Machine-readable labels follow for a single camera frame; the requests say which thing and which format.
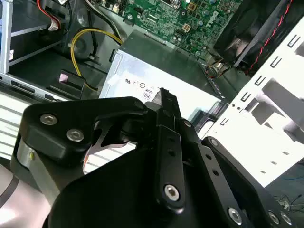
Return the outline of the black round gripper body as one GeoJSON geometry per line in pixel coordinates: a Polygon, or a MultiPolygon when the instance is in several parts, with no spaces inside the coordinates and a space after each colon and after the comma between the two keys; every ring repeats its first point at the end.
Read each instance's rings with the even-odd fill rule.
{"type": "Polygon", "coordinates": [[[51,228],[231,228],[238,207],[228,185],[238,163],[199,143],[158,142],[69,184],[51,228]]]}

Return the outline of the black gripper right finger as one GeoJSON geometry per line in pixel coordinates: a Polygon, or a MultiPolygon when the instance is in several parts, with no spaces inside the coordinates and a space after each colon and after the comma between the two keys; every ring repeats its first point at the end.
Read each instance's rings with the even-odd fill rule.
{"type": "Polygon", "coordinates": [[[294,228],[268,191],[214,137],[200,139],[176,96],[160,89],[160,202],[211,228],[294,228]]]}

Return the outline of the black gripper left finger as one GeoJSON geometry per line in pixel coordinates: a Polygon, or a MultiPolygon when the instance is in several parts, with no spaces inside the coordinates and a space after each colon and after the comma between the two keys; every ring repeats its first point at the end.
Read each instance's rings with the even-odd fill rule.
{"type": "Polygon", "coordinates": [[[179,214],[185,207],[176,97],[156,110],[134,97],[33,104],[22,115],[14,149],[48,202],[80,175],[85,157],[137,142],[156,155],[155,199],[179,214]]]}

